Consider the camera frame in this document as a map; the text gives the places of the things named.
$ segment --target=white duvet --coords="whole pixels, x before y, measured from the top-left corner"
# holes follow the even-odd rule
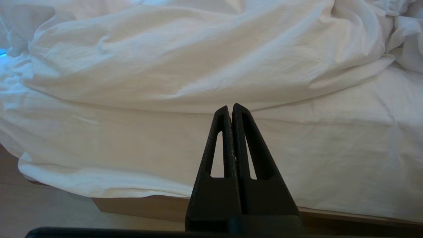
[[[189,196],[238,102],[298,206],[423,221],[412,2],[2,1],[0,143],[77,194]]]

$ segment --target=mattress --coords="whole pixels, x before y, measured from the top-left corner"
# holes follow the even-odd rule
[[[411,2],[104,3],[2,3],[0,143],[23,174],[89,197],[188,197],[212,113],[239,102],[298,206],[423,222]]]

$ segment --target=beige floor tile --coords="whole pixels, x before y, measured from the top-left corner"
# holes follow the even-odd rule
[[[93,228],[184,231],[183,222],[164,221],[136,216],[100,212]]]
[[[0,183],[15,184],[21,186],[30,186],[34,188],[50,188],[54,187],[35,185],[24,178],[18,169],[18,158],[9,154],[5,148],[0,146]]]
[[[0,236],[23,238],[38,227],[91,227],[99,212],[90,198],[0,184]]]

